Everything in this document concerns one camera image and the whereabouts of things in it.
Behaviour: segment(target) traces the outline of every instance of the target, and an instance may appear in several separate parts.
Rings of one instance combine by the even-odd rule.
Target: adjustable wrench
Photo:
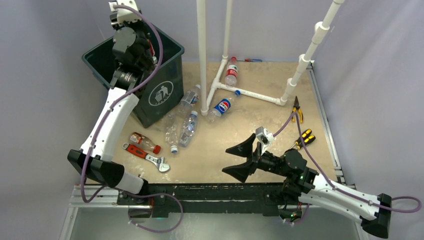
[[[147,152],[141,150],[137,146],[129,144],[129,143],[124,143],[122,145],[122,147],[123,147],[123,149],[127,150],[128,152],[134,154],[135,156],[152,162],[156,166],[157,170],[159,170],[159,172],[161,172],[161,173],[168,172],[171,169],[171,167],[168,164],[165,163],[165,158],[163,156],[162,157],[154,157],[154,156],[148,154]]]

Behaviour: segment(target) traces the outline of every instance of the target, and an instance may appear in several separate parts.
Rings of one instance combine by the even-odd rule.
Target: empty bottle
[[[213,123],[216,118],[221,117],[226,111],[228,111],[228,109],[231,108],[231,106],[239,98],[239,96],[239,90],[232,92],[231,95],[229,95],[227,98],[222,99],[214,108],[211,108],[209,110],[206,119],[210,123]]]
[[[237,58],[232,57],[226,69],[225,85],[230,88],[234,87],[237,83],[237,74],[239,73],[239,68],[237,67],[236,63]]]
[[[158,154],[161,151],[161,146],[156,145],[150,138],[141,135],[138,132],[133,132],[131,136],[129,136],[129,141],[131,144],[139,147],[145,151],[151,151],[154,154]]]
[[[177,114],[181,117],[186,117],[190,111],[193,109],[194,105],[199,100],[200,94],[200,85],[190,88],[185,95],[182,97],[181,101],[179,101],[179,105],[177,107]]]
[[[184,120],[181,129],[181,137],[179,138],[179,144],[183,147],[187,147],[195,134],[196,127],[198,125],[198,112],[191,111],[190,115]]]
[[[169,144],[171,153],[178,153],[177,121],[175,113],[166,116],[165,142]]]

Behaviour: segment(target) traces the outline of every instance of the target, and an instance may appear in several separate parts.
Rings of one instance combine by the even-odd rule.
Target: table
[[[296,62],[240,62],[237,87],[272,97],[280,97],[286,87],[286,80],[293,75],[297,65]],[[208,63],[208,86],[211,85],[219,66],[219,62]],[[184,91],[199,84],[198,62],[183,62],[182,70]],[[286,106],[278,106],[242,95],[221,119],[212,124],[208,123],[200,114],[201,106],[197,104],[194,107],[194,110],[199,112],[197,131],[187,148],[178,147],[178,154],[172,154],[169,146],[165,143],[165,118],[149,128],[143,128],[135,115],[131,114],[115,147],[113,161],[124,165],[133,174],[142,175],[150,183],[237,183],[235,178],[221,170],[228,166],[244,163],[246,159],[225,153],[225,149],[243,142],[260,126],[275,133],[291,114],[296,95],[304,115],[303,124],[301,124],[302,131],[310,128],[312,134],[316,136],[315,142],[308,149],[330,179],[337,180],[332,155],[326,141],[326,131],[313,89],[305,72]],[[231,94],[229,91],[218,89],[213,97],[211,107],[229,94]],[[182,118],[177,119],[178,133],[183,121]],[[158,156],[165,157],[165,162],[171,167],[170,171],[160,173],[151,162],[136,157],[123,149],[123,143],[128,142],[128,138],[133,132],[141,133],[162,146]],[[290,122],[276,137],[268,151],[280,156],[298,137],[296,123]],[[300,150],[300,153],[304,159],[308,160],[308,167],[317,169],[303,149]],[[264,183],[282,182],[283,180],[282,176],[257,170],[246,182]]]

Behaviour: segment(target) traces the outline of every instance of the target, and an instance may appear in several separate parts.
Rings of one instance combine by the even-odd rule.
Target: green trash bin
[[[162,65],[156,75],[142,89],[136,91],[135,95],[139,101],[133,110],[145,128],[173,109],[184,95],[181,57],[184,47],[159,28],[156,30],[159,32],[163,45]],[[159,57],[158,41],[153,32],[150,32],[150,35],[156,56]],[[115,71],[113,45],[111,37],[82,55],[84,63],[107,89],[111,87],[110,82]]]

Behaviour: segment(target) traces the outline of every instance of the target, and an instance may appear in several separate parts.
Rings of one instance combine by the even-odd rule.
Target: pliers
[[[298,112],[300,115],[300,123],[302,124],[304,122],[304,114],[302,113],[301,110],[301,106],[299,105],[299,100],[298,100],[298,96],[296,96],[296,98],[294,98],[294,105],[293,105],[293,110],[291,111],[291,113],[294,112]],[[291,118],[291,121],[294,123],[296,121],[295,116],[293,116]]]

